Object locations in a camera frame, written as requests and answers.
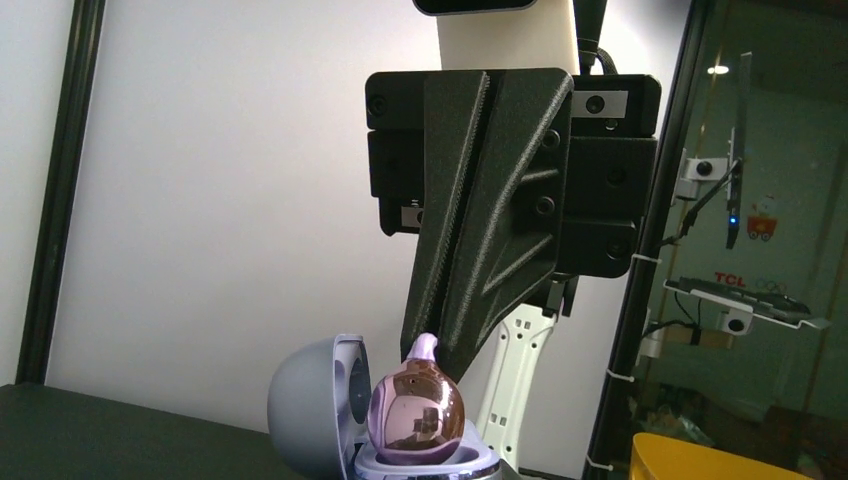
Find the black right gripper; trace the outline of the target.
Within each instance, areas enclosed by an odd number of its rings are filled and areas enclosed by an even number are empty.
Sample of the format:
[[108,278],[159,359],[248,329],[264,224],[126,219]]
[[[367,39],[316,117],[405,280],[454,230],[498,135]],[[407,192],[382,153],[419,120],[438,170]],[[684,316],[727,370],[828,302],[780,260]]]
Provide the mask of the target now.
[[559,245],[559,273],[628,271],[661,86],[646,74],[578,75],[572,94],[562,69],[505,71],[485,109],[461,222],[490,80],[483,71],[430,75],[380,72],[366,81],[370,189],[385,235],[420,230],[401,359],[443,316],[439,366],[460,381],[497,323],[550,278]]

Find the lavender earbud charging case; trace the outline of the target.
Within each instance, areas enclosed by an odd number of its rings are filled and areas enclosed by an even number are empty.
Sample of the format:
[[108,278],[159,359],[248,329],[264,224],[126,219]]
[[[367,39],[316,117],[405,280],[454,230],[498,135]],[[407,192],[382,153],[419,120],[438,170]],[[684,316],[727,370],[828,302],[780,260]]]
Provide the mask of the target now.
[[276,369],[267,425],[284,462],[308,479],[503,479],[504,461],[467,419],[458,386],[424,333],[399,367],[370,377],[364,339],[307,345]]

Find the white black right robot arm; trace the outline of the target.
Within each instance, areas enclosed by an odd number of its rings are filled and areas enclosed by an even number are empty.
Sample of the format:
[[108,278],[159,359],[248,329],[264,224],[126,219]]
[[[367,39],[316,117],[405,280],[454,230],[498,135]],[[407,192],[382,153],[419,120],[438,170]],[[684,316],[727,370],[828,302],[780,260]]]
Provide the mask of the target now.
[[581,276],[630,267],[657,152],[649,75],[381,72],[365,84],[371,193],[417,236],[401,334],[461,379],[490,337],[478,428],[515,463],[536,366]]

